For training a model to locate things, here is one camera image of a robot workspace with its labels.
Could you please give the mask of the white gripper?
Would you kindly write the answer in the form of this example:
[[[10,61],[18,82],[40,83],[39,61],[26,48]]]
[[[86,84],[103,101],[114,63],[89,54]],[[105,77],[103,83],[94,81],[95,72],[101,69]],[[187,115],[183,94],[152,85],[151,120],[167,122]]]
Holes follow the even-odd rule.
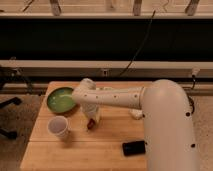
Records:
[[[85,103],[81,105],[81,110],[88,120],[93,119],[96,124],[100,121],[99,106]]]

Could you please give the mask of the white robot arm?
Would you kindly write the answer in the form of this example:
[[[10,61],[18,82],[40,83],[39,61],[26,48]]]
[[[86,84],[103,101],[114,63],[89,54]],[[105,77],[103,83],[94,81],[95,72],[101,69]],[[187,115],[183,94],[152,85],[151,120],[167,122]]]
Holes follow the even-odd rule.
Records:
[[[138,109],[144,115],[148,171],[200,171],[189,100],[177,83],[161,79],[148,87],[94,90],[84,79],[73,100],[86,107],[109,105]]]

